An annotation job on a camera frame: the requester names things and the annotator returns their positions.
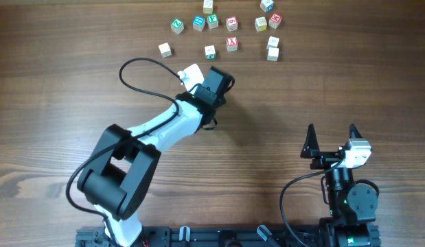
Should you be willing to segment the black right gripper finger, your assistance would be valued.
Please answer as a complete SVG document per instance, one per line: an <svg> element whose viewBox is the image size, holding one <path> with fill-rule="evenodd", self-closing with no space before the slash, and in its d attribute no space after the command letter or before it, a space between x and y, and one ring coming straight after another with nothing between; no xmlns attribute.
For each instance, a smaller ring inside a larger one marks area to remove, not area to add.
<svg viewBox="0 0 425 247"><path fill-rule="evenodd" d="M349 125L349 138L350 139L362 139L363 138L354 124Z"/></svg>
<svg viewBox="0 0 425 247"><path fill-rule="evenodd" d="M308 126L306 140L302 147L300 154L301 158L315 158L319 155L319 144L317 141L317 134L314 128L314 124L311 123Z"/></svg>

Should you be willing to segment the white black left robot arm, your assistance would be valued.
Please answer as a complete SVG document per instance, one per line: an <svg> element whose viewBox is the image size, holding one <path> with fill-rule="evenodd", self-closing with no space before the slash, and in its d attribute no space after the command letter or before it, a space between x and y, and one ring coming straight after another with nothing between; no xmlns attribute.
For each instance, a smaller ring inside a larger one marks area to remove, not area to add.
<svg viewBox="0 0 425 247"><path fill-rule="evenodd" d="M211 67L203 75L197 64L177 73L186 90L171 107L139 126L109 126L78 171L77 188L103 217L113 246L132 246L143 226L137 209L145 198L161 155L175 143L216 121L217 109L235 84L232 75Z"/></svg>

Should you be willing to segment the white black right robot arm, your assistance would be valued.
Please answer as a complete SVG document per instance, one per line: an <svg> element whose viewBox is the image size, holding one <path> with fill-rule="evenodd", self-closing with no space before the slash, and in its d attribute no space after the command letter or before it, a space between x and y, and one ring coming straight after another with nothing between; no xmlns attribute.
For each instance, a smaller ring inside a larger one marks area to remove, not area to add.
<svg viewBox="0 0 425 247"><path fill-rule="evenodd" d="M319 220L324 246L381 246L376 225L379 188L369 180L354 180L353 170L365 165L371 156L370 142L362 137L355 125L349 126L349 139L335 152L320 151L314 125L308 126L301 157L310 158L311 169L324 171L322 185L324 202L330 217Z"/></svg>

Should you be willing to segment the plain beige picture block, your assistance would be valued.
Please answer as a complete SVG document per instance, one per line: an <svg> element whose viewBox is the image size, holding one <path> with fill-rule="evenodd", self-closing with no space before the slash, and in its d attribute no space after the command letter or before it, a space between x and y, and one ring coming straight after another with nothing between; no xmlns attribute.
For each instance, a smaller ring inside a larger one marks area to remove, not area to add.
<svg viewBox="0 0 425 247"><path fill-rule="evenodd" d="M168 43L163 43L159 45L158 48L163 58L167 58L172 55L172 50Z"/></svg>

